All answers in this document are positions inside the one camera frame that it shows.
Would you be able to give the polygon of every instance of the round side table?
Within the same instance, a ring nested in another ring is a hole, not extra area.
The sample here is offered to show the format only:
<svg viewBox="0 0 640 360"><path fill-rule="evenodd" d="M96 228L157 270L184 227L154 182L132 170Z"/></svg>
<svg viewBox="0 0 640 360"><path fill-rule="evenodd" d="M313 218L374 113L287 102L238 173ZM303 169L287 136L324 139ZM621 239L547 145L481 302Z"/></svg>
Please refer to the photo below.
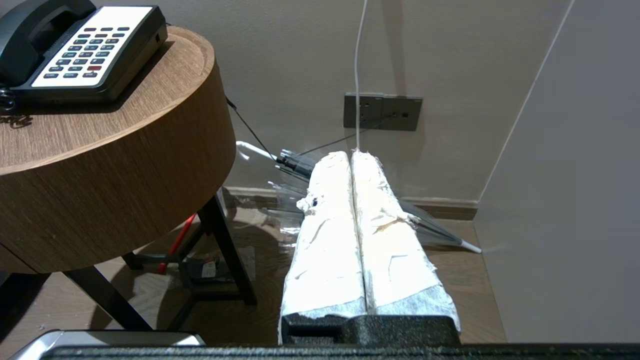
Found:
<svg viewBox="0 0 640 360"><path fill-rule="evenodd" d="M126 329L149 326L93 265L131 266L132 250L196 211L255 302L216 199L236 150L214 50L168 32L116 104L0 124L0 268L62 271Z"/></svg>

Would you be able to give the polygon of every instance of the black metal leg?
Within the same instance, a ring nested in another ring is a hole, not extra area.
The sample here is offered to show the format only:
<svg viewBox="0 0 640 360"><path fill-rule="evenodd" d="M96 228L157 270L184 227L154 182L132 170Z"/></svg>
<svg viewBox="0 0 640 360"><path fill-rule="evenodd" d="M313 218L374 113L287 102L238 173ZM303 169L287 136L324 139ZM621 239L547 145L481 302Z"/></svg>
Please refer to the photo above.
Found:
<svg viewBox="0 0 640 360"><path fill-rule="evenodd" d="M202 224L199 224L196 227L196 230L191 234L189 240L182 246L182 248L178 251L178 259L182 261L184 258L189 255L189 253L193 250L193 247L200 241L200 238L204 235L204 227Z"/></svg>
<svg viewBox="0 0 640 360"><path fill-rule="evenodd" d="M125 330L153 330L127 299L94 266L65 271L64 274Z"/></svg>
<svg viewBox="0 0 640 360"><path fill-rule="evenodd" d="M220 252L222 252L222 256L227 262L227 266L231 271L231 275L234 277L238 292L242 296L244 303L247 305L257 304L253 286L234 246L229 228L227 227L227 218L222 211L218 198L213 197L209 200L198 212L198 215L200 216L200 223L204 231L207 234L212 233L216 237Z"/></svg>
<svg viewBox="0 0 640 360"><path fill-rule="evenodd" d="M127 263L127 266L131 270L143 270L144 269L142 264L136 259L136 255L134 253L132 253L132 252L130 252L128 254L124 254L122 256L122 259L124 260L125 263Z"/></svg>

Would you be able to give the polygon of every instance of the wall outlet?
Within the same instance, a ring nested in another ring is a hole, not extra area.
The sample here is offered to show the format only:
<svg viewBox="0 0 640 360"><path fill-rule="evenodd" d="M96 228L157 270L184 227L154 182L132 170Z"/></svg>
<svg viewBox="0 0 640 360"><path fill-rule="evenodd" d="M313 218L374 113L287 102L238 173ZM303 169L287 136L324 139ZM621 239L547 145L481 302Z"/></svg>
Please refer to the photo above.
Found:
<svg viewBox="0 0 640 360"><path fill-rule="evenodd" d="M382 100L381 130L415 131L422 108L421 97L385 95Z"/></svg>
<svg viewBox="0 0 640 360"><path fill-rule="evenodd" d="M355 102L355 94L344 95L344 127L356 127ZM415 131L421 108L421 97L361 94L360 128Z"/></svg>
<svg viewBox="0 0 640 360"><path fill-rule="evenodd" d="M382 116L381 94L360 94L360 129L379 129ZM356 127L356 95L344 95L344 127Z"/></svg>

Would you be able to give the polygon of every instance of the black object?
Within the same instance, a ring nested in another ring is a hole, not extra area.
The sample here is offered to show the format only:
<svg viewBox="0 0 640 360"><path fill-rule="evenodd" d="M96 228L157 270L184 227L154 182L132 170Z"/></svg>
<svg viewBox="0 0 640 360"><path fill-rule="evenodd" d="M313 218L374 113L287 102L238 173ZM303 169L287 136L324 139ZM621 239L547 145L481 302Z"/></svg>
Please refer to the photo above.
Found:
<svg viewBox="0 0 640 360"><path fill-rule="evenodd" d="M49 46L94 11L89 0L29 0L9 11L0 19L0 82L23 84Z"/></svg>
<svg viewBox="0 0 640 360"><path fill-rule="evenodd" d="M41 359L638 359L638 344L460 345L444 316L376 316L308 319L293 314L282 324L284 347L60 347Z"/></svg>
<svg viewBox="0 0 640 360"><path fill-rule="evenodd" d="M89 0L27 0L16 6L0 19L0 87L14 98L11 106L3 108L10 111L23 105L115 101L167 39L164 15L157 6L151 7L123 46L111 55L114 59L103 70L97 84L60 82L52 83L54 86L32 86L61 47L100 10ZM95 31L95 28L84 30ZM107 37L107 34L96 34L96 37ZM85 38L74 41L75 45L85 43ZM75 56L76 53L63 55L65 58Z"/></svg>
<svg viewBox="0 0 640 360"><path fill-rule="evenodd" d="M10 274L0 284L0 342L9 335L50 274Z"/></svg>
<svg viewBox="0 0 640 360"><path fill-rule="evenodd" d="M366 347L460 345L458 331L448 316L325 316L299 314L282 318L284 345L353 344Z"/></svg>
<svg viewBox="0 0 640 360"><path fill-rule="evenodd" d="M140 270L144 264L177 263L180 271L180 278L185 287L191 290L191 295L187 302L178 311L175 318L168 326L168 330L177 331L189 316L193 306L200 301L217 300L243 300L246 305L256 305L257 299L253 292L251 280L246 274L242 260L238 256L233 239L229 233L227 218L222 210L217 197L213 197L205 204L200 211L200 225L187 239L184 245L175 255L167 254L133 254L122 256L127 266L132 270ZM238 291L203 291L194 284L189 276L184 258L193 250L193 247L200 241L204 234L213 234L220 248L222 256L230 270Z"/></svg>
<svg viewBox="0 0 640 360"><path fill-rule="evenodd" d="M151 326L129 304L94 266L63 272L89 295L103 310L127 330L152 330Z"/></svg>

